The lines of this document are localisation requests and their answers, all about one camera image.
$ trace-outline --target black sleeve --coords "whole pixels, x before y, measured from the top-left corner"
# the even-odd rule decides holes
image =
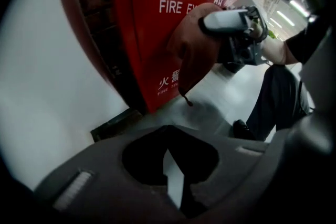
[[[315,22],[309,23],[307,29],[286,40],[286,44],[295,59],[301,63],[308,61],[326,35],[328,25],[327,20],[319,17]]]

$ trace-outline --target person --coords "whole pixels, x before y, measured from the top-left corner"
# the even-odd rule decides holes
[[[265,72],[259,97],[247,122],[234,122],[235,138],[264,141],[274,126],[277,131],[289,128],[309,113],[307,91],[285,65],[305,64],[327,28],[327,21],[320,16],[286,41],[269,36],[263,41],[262,54],[274,64]],[[254,29],[252,37],[260,36],[260,26],[255,25]]]

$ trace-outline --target white wall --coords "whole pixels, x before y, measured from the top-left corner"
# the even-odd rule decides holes
[[[0,149],[34,189],[127,109],[73,34],[60,0],[13,0],[0,28]]]

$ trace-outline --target floor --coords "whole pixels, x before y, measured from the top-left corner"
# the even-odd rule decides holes
[[[177,97],[154,114],[144,116],[132,129],[174,124],[204,130],[209,134],[229,136],[235,120],[248,119],[268,67],[266,64],[245,66],[232,74],[223,65],[216,64],[187,94],[193,107],[189,107],[182,97]],[[275,128],[266,142],[271,140],[274,132]]]

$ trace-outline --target fluorescent light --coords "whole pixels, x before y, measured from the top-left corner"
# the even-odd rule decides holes
[[[280,28],[282,28],[281,25],[279,25],[276,21],[274,21],[272,18],[271,18],[272,22],[274,22],[277,26],[279,26]]]
[[[280,12],[280,11],[277,11],[277,13],[282,17],[282,18],[284,18],[291,26],[295,26],[295,24],[290,20],[290,19],[288,19],[288,17],[285,15],[285,14],[283,14],[282,12]]]
[[[309,12],[306,11],[306,9],[304,7],[302,7],[299,3],[297,3],[295,0],[292,0],[290,2],[290,4],[296,8],[300,13],[302,13],[304,15],[304,17],[308,17],[309,16]]]

